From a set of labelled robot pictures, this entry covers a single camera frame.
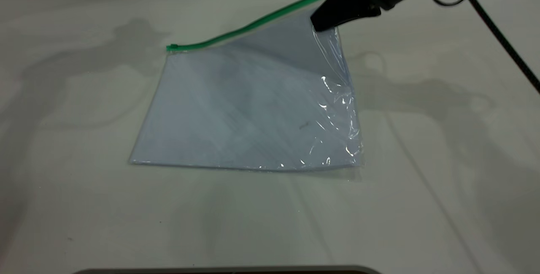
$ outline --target plastic bag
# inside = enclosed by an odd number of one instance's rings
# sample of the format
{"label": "plastic bag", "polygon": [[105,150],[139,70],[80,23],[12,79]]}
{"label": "plastic bag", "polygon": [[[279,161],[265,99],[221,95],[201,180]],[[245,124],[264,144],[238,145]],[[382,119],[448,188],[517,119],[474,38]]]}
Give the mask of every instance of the plastic bag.
{"label": "plastic bag", "polygon": [[311,14],[169,55],[131,162],[276,171],[359,165],[339,34],[316,33]]}

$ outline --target table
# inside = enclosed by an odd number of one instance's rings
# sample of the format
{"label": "table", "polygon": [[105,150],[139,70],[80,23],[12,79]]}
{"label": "table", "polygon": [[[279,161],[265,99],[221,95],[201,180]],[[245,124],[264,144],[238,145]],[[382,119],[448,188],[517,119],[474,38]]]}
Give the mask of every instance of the table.
{"label": "table", "polygon": [[[128,164],[165,60],[295,0],[0,0],[0,273],[540,271],[540,97],[468,3],[340,28],[365,166]],[[537,0],[480,0],[540,70]]]}

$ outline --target green zipper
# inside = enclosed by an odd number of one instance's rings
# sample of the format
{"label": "green zipper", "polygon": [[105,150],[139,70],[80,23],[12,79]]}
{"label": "green zipper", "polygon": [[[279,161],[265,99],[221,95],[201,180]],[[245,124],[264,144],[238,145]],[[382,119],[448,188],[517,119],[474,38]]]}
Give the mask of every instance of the green zipper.
{"label": "green zipper", "polygon": [[263,26],[264,24],[271,22],[277,18],[280,18],[288,13],[291,13],[295,10],[298,10],[302,7],[305,7],[307,5],[310,5],[311,3],[314,3],[318,0],[299,0],[295,3],[292,3],[289,6],[285,6],[279,10],[276,10],[270,14],[267,14],[266,16],[263,16],[262,18],[251,22],[250,24],[247,24],[246,26],[239,28],[237,30],[227,32],[225,34],[219,35],[213,39],[210,39],[208,41],[204,41],[201,43],[195,43],[195,44],[189,44],[189,45],[177,45],[177,44],[171,44],[167,46],[167,51],[188,51],[188,50],[195,50],[195,49],[201,49],[205,47],[209,47],[211,45],[214,45],[215,43],[220,43],[221,41],[225,41],[227,39],[236,37],[238,35],[244,34],[250,30],[254,30],[257,27]]}

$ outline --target dark spot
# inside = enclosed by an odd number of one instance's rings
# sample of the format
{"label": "dark spot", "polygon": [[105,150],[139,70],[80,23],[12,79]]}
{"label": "dark spot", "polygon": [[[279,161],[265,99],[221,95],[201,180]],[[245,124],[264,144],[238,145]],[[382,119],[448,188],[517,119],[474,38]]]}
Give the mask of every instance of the dark spot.
{"label": "dark spot", "polygon": [[309,125],[309,121],[305,122],[304,124],[302,124],[298,129],[301,130],[302,128],[305,128],[306,126]]}

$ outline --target white table surface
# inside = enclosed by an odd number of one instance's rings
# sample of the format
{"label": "white table surface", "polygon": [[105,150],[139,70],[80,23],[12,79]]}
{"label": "white table surface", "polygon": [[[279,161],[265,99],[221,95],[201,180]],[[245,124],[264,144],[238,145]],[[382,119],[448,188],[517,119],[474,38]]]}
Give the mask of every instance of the white table surface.
{"label": "white table surface", "polygon": [[[540,97],[468,3],[340,28],[364,168],[128,164],[165,45],[291,1],[0,0],[0,272],[540,272]],[[540,70],[538,0],[480,1]]]}

